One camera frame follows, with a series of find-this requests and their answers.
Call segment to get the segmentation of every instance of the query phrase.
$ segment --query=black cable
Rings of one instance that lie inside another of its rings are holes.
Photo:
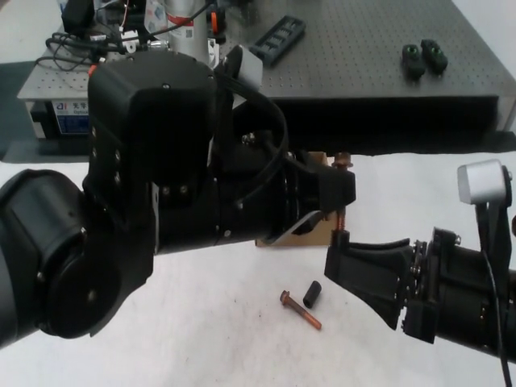
[[[501,371],[503,373],[503,379],[506,383],[507,387],[512,387],[513,383],[510,379],[509,365],[507,363],[507,355],[506,351],[503,347],[503,330],[501,328],[501,311],[500,311],[500,300],[498,299],[498,291],[497,284],[494,280],[493,268],[491,267],[491,263],[489,262],[489,258],[485,251],[482,251],[484,254],[485,264],[487,265],[487,269],[489,271],[489,278],[491,279],[491,286],[493,287],[493,297],[494,297],[494,307],[497,312],[497,331],[498,331],[498,355],[500,356],[501,361]]]
[[[64,45],[65,45],[65,42],[66,40],[71,40],[73,37],[72,34],[69,34],[69,33],[63,33],[63,32],[54,32],[52,34],[52,38],[56,38],[57,36],[59,36],[60,38],[58,40],[56,40],[56,43],[58,44],[57,48],[56,49],[53,49],[53,47],[48,44],[48,48],[50,49],[50,51],[52,52],[52,56],[42,56],[40,58],[38,58],[36,61],[35,61],[35,65],[38,65],[39,63],[43,62],[43,61],[46,61],[46,60],[52,60],[54,62],[54,64],[56,65],[56,67],[63,71],[63,72],[69,72],[69,71],[73,71],[75,70],[77,67],[81,66],[81,65],[92,65],[92,63],[87,63],[86,61],[90,58],[90,55],[86,55],[86,56],[80,56],[78,55],[76,52],[72,52],[70,51],[68,48],[66,48]],[[78,56],[80,58],[80,60],[78,59],[73,59],[73,58],[67,58],[65,56],[58,56],[58,52],[61,48],[64,48],[66,50],[68,50],[73,56]],[[74,66],[70,67],[70,68],[64,68],[62,67],[59,62],[66,62],[66,63],[73,63]]]
[[[40,57],[40,58],[35,60],[35,65],[39,64],[40,62],[44,62],[46,60],[53,60],[53,61],[58,60],[60,62],[74,63],[75,66],[73,66],[71,69],[63,69],[63,68],[60,69],[60,70],[66,72],[66,71],[73,71],[74,69],[76,69],[80,65],[91,66],[92,65],[91,63],[85,63],[85,61],[87,59],[88,58],[84,58],[82,60],[74,60],[74,59],[71,59],[71,58],[66,58],[64,56],[42,56],[42,57]]]
[[[281,135],[278,148],[268,147],[268,150],[273,153],[269,163],[265,165],[265,167],[250,181],[241,187],[239,194],[237,195],[237,202],[240,202],[253,195],[263,184],[268,182],[276,174],[278,169],[281,168],[283,156],[286,154],[289,147],[288,127],[285,116],[280,108],[263,94],[248,88],[243,83],[227,76],[226,74],[215,73],[215,75],[221,86],[235,94],[238,94],[240,97],[245,98],[249,103],[274,118],[277,121],[277,126],[279,127],[279,130],[276,129],[276,132],[279,132]]]
[[[81,50],[95,50],[95,51],[103,51],[103,52],[119,52],[121,54],[125,53],[125,49],[121,47],[109,47],[107,45],[107,40],[102,40],[100,42],[84,42],[84,41],[76,41],[70,39],[69,41],[65,42],[64,44],[73,47],[78,48]],[[50,46],[50,44],[61,44],[62,42],[56,38],[48,38],[45,41],[45,44],[47,47]]]

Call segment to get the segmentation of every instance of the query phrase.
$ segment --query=gray surface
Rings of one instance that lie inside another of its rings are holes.
[[[514,79],[450,0],[260,0],[238,18],[228,17],[222,54],[235,44],[254,43],[283,15],[307,27],[298,44],[265,71],[262,91],[270,97],[516,95]],[[414,84],[402,76],[400,51],[425,38],[438,41],[450,64],[442,77],[427,73]],[[87,79],[37,66],[19,96],[82,99]]]
[[[68,154],[56,140],[38,141],[34,139],[32,141],[13,141],[10,143],[2,161],[12,164],[87,163],[88,156],[78,156],[76,152],[69,152]]]
[[[51,56],[47,50],[44,56]],[[59,51],[59,56],[71,57],[64,49]],[[116,60],[119,54],[111,53],[108,60]],[[67,69],[74,64],[64,63],[61,67]],[[42,62],[34,67],[31,75],[23,85],[18,98],[26,101],[50,101],[61,99],[84,100],[88,98],[88,69],[89,66],[80,66],[79,71],[63,72],[51,61]]]

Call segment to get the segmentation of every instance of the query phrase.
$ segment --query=blue label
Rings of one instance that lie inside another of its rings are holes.
[[[87,115],[58,115],[57,121],[63,135],[84,135],[89,132]]]

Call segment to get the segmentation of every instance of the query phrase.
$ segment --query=screw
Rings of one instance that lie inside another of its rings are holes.
[[[290,298],[290,292],[287,292],[286,290],[283,290],[283,293],[281,293],[280,301],[283,304],[283,306],[290,306],[294,311],[299,314],[301,317],[303,317],[312,327],[314,327],[317,330],[321,330],[321,327],[323,326],[314,316],[312,316],[310,313],[308,313],[305,308],[303,308],[301,305],[299,305],[297,302],[295,302],[292,298]]]
[[[38,282],[45,282],[45,275],[42,272],[38,272],[35,279],[38,280]]]
[[[89,304],[94,303],[97,300],[97,292],[95,290],[90,290],[88,292],[88,297],[86,298]]]
[[[255,134],[254,133],[247,133],[246,135],[242,136],[242,143],[244,144],[252,144],[255,142]]]
[[[352,167],[352,155],[350,155],[347,152],[339,152],[335,155],[335,160],[332,167],[335,167],[337,169],[344,169],[347,170],[349,167]],[[337,231],[344,231],[346,229],[346,207],[344,207],[342,210],[337,211],[337,224],[336,224],[336,230]]]
[[[347,152],[337,153],[331,166],[336,168],[351,168],[353,166],[352,155]]]

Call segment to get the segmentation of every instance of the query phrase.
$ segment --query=black cylinder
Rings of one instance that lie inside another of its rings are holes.
[[[319,297],[319,294],[321,293],[321,289],[321,284],[317,281],[312,282],[312,285],[308,288],[305,297],[303,297],[303,304],[305,304],[308,309],[311,309],[312,306],[314,306],[317,301],[317,297]]]
[[[26,170],[0,189],[0,348],[39,329],[48,280],[83,224],[81,191],[60,173]]]

